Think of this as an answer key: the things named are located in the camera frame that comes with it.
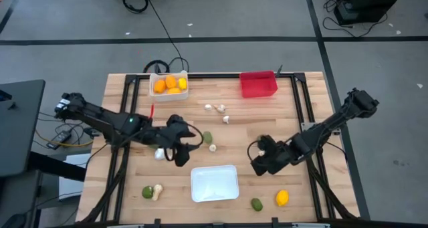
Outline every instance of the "black desk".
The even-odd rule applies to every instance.
[[[84,181],[84,168],[31,151],[44,88],[43,80],[0,84],[0,90],[12,95],[11,100],[0,102],[0,178],[40,170]]]
[[[41,173],[85,178],[86,169],[31,151],[44,87],[43,80],[0,84],[0,90],[12,95],[0,102],[0,225],[28,211],[25,228],[38,224]]]
[[[0,102],[0,177],[27,170],[44,89],[43,80],[0,85],[12,95],[12,100]],[[8,109],[12,102],[16,107]]]

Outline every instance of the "small red object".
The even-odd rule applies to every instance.
[[[272,71],[243,72],[239,75],[244,98],[268,97],[278,90]]]

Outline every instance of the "orange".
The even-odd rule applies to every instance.
[[[179,88],[170,88],[168,89],[168,92],[167,92],[167,94],[180,94],[180,93],[181,91]]]
[[[158,93],[158,94],[162,94],[163,92],[165,92],[167,88],[167,84],[165,83],[165,80],[157,80],[154,83],[154,92]]]
[[[177,81],[172,75],[167,75],[167,77],[165,78],[165,82],[167,83],[168,88],[177,87]]]

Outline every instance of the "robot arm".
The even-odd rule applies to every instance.
[[[327,142],[333,130],[340,128],[353,118],[371,117],[376,112],[378,104],[379,102],[364,90],[354,88],[348,93],[348,97],[337,113],[309,130],[297,133],[285,142],[275,142],[269,135],[260,136],[257,146],[260,150],[264,150],[265,154],[251,160],[255,173],[260,176],[267,171],[273,175],[287,164],[297,165],[310,158],[317,148]]]
[[[194,137],[195,134],[189,131],[187,124],[182,117],[174,114],[166,126],[153,127],[152,118],[140,114],[129,114],[126,112],[115,113],[97,105],[91,104],[83,98],[81,94],[63,94],[62,99],[55,108],[56,118],[62,120],[81,120],[87,125],[100,131],[106,142],[112,148],[120,148],[129,141],[142,144],[157,144],[173,150],[173,157],[177,166],[183,166],[190,158],[189,152],[199,148],[199,144],[183,144],[181,138]]]

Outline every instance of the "table leg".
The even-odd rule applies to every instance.
[[[49,173],[75,181],[85,181],[85,168],[74,164],[68,164],[33,151],[29,154],[27,168],[29,170],[40,170],[43,173]]]

